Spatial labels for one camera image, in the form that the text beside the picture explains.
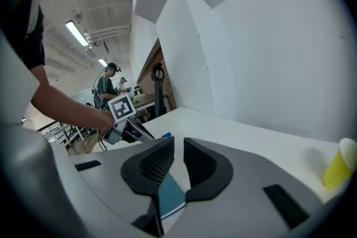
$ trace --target brick wall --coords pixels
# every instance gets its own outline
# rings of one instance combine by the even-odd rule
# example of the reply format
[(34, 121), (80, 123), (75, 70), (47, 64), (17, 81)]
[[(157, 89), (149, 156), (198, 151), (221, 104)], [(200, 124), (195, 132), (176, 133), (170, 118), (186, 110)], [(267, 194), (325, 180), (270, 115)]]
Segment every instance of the brick wall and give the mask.
[(158, 49), (154, 57), (151, 59), (149, 65), (146, 67), (138, 83), (141, 89), (143, 90), (144, 94), (155, 93), (154, 82), (151, 79), (151, 69), (158, 62), (162, 63), (162, 68), (165, 71), (165, 79), (163, 80), (163, 85), (162, 85), (163, 94), (167, 95), (167, 101), (168, 104), (170, 105), (170, 109), (174, 110), (176, 109), (176, 102), (175, 102), (175, 98), (173, 97), (171, 82), (167, 73), (165, 59), (163, 58), (161, 48)]

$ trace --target man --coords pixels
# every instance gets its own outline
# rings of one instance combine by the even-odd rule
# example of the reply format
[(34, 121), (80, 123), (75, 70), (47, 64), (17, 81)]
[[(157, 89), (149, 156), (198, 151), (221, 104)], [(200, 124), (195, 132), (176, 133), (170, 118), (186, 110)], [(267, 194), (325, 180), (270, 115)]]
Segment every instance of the man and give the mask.
[(120, 79), (120, 81), (118, 82), (118, 84), (117, 84), (117, 90), (118, 90), (119, 93), (124, 94), (124, 93), (127, 92), (127, 90), (124, 88), (124, 84), (125, 84), (126, 82), (127, 82), (127, 81), (126, 81), (126, 79), (125, 79), (124, 77), (122, 77), (122, 78)]
[(110, 77), (113, 77), (117, 71), (118, 68), (116, 64), (110, 62), (104, 70), (105, 74), (102, 75), (98, 81), (98, 94), (103, 98), (105, 110), (109, 110), (108, 101), (118, 96), (118, 93), (113, 87), (112, 80), (110, 79)]
[(43, 14), (35, 0), (0, 0), (0, 24), (7, 40), (40, 82), (31, 103), (54, 120), (82, 127), (107, 130), (114, 125), (110, 112), (71, 100), (49, 84), (42, 45)]

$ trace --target fluorescent light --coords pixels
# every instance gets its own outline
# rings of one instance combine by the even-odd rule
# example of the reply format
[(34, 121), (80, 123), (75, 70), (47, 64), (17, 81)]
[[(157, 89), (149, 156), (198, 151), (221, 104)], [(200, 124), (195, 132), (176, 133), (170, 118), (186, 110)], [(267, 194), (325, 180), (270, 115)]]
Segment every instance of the fluorescent light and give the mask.
[(82, 44), (82, 46), (87, 46), (88, 43), (82, 34), (79, 32), (78, 28), (74, 25), (73, 21), (69, 21), (66, 23), (66, 27), (68, 30), (76, 37), (76, 39)]
[(103, 66), (107, 66), (107, 63), (106, 63), (103, 59), (98, 59), (98, 61), (99, 61)]

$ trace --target black sleeve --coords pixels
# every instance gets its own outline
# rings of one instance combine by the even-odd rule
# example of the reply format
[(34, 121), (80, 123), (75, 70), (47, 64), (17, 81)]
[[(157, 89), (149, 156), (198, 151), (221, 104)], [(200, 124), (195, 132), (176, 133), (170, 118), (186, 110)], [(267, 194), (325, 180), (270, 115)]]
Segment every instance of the black sleeve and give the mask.
[(45, 52), (42, 44), (44, 32), (44, 15), (38, 6), (36, 27), (26, 39), (22, 48), (23, 63), (30, 70), (36, 66), (45, 65)]

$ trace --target green shirt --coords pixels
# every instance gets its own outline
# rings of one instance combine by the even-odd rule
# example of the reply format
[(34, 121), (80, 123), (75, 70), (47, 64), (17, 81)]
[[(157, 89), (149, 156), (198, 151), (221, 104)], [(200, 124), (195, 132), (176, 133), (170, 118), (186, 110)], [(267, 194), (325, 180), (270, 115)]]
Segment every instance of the green shirt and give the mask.
[[(112, 80), (106, 75), (102, 75), (98, 81), (98, 93), (108, 93), (111, 95), (118, 95), (118, 93), (114, 90)], [(103, 99), (104, 106), (108, 105), (108, 99)]]

